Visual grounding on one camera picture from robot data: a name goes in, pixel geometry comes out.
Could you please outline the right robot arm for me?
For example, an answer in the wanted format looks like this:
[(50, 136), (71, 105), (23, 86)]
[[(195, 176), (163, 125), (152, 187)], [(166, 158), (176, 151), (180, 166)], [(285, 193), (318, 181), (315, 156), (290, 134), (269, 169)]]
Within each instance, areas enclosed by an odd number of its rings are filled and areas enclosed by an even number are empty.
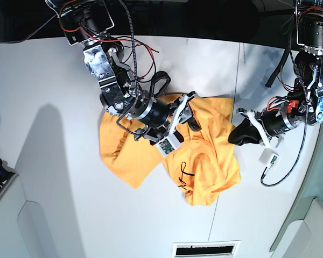
[(116, 124), (135, 140), (146, 138), (152, 145), (170, 137), (182, 142), (178, 124), (187, 124), (194, 132), (201, 130), (189, 104), (196, 93), (183, 94), (171, 103), (161, 100), (171, 82), (165, 71), (155, 71), (147, 81), (148, 90), (141, 87), (144, 80), (138, 76), (136, 48), (143, 43), (134, 36), (128, 7), (123, 1), (120, 4), (130, 35), (115, 38), (108, 32), (114, 22), (105, 1), (46, 1), (69, 44), (84, 46), (85, 66), (99, 83), (102, 105), (117, 116)]

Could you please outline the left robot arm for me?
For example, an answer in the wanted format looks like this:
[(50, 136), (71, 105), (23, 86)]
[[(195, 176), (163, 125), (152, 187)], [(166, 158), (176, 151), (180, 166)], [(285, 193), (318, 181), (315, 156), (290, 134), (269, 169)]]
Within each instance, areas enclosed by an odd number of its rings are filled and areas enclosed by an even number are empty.
[(260, 127), (252, 124), (245, 109), (237, 109), (244, 120), (229, 135), (229, 143), (263, 144), (301, 123), (323, 123), (323, 1), (296, 1), (290, 32), (296, 32), (300, 46), (293, 58), (294, 85), (285, 84), (286, 96), (271, 98), (263, 111), (253, 113)]

